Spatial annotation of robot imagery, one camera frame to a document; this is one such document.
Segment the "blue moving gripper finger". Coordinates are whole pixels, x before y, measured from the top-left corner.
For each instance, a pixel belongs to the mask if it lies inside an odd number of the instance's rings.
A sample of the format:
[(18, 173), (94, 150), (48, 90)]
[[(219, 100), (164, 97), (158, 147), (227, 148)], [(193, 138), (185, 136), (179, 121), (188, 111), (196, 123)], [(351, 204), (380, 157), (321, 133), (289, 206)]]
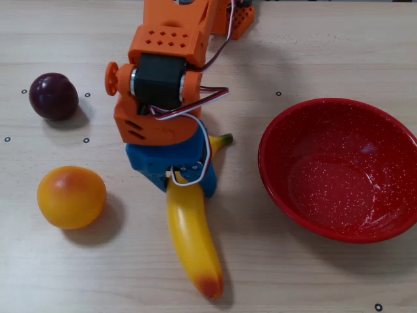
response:
[(199, 186), (206, 198), (213, 197), (216, 191), (217, 177), (211, 163), (206, 168), (200, 161), (173, 167), (172, 173), (175, 175), (173, 180), (177, 186)]

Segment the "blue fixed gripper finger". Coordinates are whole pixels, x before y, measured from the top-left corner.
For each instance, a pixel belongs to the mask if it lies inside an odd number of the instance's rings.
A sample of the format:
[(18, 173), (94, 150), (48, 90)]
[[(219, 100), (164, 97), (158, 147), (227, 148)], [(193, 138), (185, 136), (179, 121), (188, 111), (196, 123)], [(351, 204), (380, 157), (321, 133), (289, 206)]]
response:
[(168, 177), (166, 171), (167, 170), (157, 172), (143, 171), (143, 175), (156, 187), (158, 187), (162, 192), (166, 192), (168, 184)]

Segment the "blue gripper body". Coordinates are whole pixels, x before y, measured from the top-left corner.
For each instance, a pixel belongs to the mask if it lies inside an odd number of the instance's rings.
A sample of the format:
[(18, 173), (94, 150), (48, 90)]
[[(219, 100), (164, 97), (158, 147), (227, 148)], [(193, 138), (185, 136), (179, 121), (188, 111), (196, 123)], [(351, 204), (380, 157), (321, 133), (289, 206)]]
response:
[(202, 121), (195, 134), (182, 143), (167, 146), (145, 146), (128, 143), (126, 154), (132, 168), (143, 174), (143, 171), (172, 171), (173, 167), (193, 164), (198, 161), (206, 168), (211, 163), (212, 149), (209, 136)]

